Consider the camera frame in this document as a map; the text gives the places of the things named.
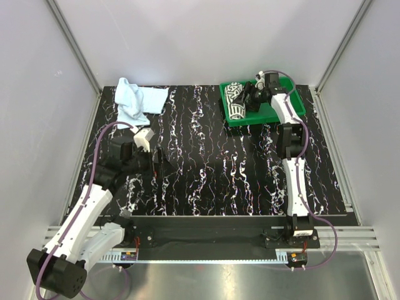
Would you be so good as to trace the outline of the green white striped towel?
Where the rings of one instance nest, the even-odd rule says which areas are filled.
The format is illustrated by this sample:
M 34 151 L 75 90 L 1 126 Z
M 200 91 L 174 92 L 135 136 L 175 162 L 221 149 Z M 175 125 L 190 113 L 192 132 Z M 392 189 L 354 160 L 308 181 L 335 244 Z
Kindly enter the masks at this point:
M 240 120 L 246 117 L 246 107 L 239 98 L 244 86 L 239 82 L 232 82 L 224 88 L 225 103 L 230 120 Z

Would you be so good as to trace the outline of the light blue towel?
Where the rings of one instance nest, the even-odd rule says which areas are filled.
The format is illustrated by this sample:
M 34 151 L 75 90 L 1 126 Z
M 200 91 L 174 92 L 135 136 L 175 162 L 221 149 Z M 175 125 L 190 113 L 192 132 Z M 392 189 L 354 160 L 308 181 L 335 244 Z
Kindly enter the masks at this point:
M 117 128 L 149 126 L 150 120 L 146 114 L 161 114 L 167 97 L 168 88 L 139 87 L 121 77 L 114 96 L 119 122 Z

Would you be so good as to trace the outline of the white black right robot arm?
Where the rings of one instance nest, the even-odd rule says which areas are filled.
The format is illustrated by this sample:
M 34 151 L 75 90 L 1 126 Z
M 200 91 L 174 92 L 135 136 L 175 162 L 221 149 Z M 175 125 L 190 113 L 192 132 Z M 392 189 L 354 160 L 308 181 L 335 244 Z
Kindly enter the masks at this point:
M 311 238 L 314 231 L 304 175 L 309 131 L 291 103 L 290 95 L 294 90 L 287 91 L 279 75 L 279 71 L 260 71 L 256 83 L 247 82 L 234 102 L 243 103 L 250 111 L 268 103 L 277 114 L 276 151 L 282 159 L 287 182 L 287 223 L 282 236 L 289 247 L 297 248 Z

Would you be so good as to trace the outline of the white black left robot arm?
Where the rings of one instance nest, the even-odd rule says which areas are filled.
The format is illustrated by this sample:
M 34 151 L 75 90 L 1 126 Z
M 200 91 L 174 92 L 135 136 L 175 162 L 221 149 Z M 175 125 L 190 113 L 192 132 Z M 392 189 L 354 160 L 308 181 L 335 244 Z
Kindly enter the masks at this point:
M 102 159 L 94 158 L 91 178 L 64 224 L 42 249 L 32 249 L 27 255 L 38 299 L 42 299 L 42 289 L 74 298 L 81 292 L 88 272 L 111 248 L 140 244 L 129 216 L 114 216 L 92 238 L 88 234 L 127 177 L 142 174 L 158 178 L 163 160 L 160 147 L 152 151 L 146 142 L 123 137 L 111 140 Z

